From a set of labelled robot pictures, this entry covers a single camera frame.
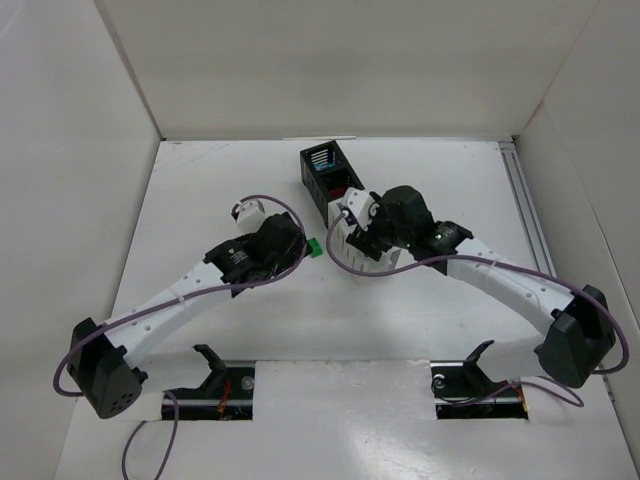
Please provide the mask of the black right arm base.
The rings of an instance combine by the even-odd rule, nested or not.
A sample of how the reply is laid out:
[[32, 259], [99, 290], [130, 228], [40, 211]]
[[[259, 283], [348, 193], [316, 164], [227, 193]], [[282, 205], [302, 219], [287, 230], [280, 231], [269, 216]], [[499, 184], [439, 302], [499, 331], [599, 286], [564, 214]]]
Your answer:
[[481, 343], [463, 360], [430, 363], [438, 420], [529, 419], [522, 388], [507, 380], [490, 380], [478, 366], [493, 343]]

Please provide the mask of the aluminium rail right side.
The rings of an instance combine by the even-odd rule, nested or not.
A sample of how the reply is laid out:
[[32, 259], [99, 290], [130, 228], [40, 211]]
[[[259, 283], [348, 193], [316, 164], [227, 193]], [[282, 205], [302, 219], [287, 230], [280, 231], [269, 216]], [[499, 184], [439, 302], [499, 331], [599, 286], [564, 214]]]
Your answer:
[[503, 159], [535, 266], [539, 271], [555, 276], [556, 270], [524, 176], [515, 142], [500, 141], [498, 150]]

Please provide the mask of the black slotted container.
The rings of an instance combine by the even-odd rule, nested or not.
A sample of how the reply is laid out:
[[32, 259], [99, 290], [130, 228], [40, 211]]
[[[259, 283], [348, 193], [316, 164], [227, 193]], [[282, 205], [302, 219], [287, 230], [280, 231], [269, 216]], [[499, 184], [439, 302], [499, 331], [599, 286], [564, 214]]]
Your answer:
[[341, 199], [348, 188], [365, 187], [336, 140], [300, 151], [301, 180], [329, 226], [329, 204]]

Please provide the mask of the green 2x2 lego brick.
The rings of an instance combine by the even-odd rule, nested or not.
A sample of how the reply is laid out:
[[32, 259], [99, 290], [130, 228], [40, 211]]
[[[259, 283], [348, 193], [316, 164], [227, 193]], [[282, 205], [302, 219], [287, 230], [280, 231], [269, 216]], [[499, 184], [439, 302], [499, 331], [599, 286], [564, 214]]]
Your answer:
[[317, 258], [324, 253], [321, 242], [317, 238], [307, 240], [307, 255], [311, 258]]

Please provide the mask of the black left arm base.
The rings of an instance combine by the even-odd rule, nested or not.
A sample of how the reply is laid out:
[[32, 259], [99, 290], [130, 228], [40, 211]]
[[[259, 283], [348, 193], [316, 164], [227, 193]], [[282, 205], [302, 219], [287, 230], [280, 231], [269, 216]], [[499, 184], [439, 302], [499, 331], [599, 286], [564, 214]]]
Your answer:
[[253, 419], [256, 362], [222, 360], [208, 345], [192, 348], [193, 360], [204, 372], [195, 385], [172, 389], [182, 421], [250, 421]]

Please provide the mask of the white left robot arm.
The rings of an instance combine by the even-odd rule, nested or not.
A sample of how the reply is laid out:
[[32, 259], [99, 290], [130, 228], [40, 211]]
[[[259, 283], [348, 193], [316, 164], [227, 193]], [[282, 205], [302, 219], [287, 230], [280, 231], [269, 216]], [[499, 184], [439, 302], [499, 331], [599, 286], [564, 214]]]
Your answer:
[[101, 419], [119, 415], [146, 392], [212, 395], [224, 383], [227, 367], [208, 345], [192, 347], [193, 375], [157, 374], [152, 367], [161, 360], [152, 350], [214, 306], [275, 282], [311, 252], [290, 214], [270, 215], [256, 231], [214, 247], [190, 272], [128, 315], [77, 324], [67, 371]]

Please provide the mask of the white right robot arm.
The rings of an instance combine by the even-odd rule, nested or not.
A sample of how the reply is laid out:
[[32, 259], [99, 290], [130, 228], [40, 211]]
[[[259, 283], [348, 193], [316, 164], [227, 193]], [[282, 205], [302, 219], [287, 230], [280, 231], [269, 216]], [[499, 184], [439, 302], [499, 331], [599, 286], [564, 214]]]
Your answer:
[[467, 228], [433, 218], [422, 195], [399, 186], [379, 195], [347, 189], [343, 207], [355, 223], [347, 241], [377, 259], [391, 248], [477, 288], [524, 318], [535, 335], [481, 343], [462, 363], [473, 379], [498, 383], [546, 376], [582, 387], [615, 345], [606, 299], [597, 289], [564, 286], [540, 272], [506, 264]]

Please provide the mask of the white slotted container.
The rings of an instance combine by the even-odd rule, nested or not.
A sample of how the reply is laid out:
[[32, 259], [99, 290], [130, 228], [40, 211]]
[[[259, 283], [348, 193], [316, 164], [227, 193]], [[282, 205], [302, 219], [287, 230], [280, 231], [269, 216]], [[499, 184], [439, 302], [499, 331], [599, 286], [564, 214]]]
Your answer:
[[343, 264], [354, 270], [366, 273], [384, 273], [395, 270], [401, 256], [401, 250], [392, 247], [375, 260], [347, 242], [347, 237], [354, 233], [358, 224], [348, 215], [338, 222], [326, 241], [334, 256]]

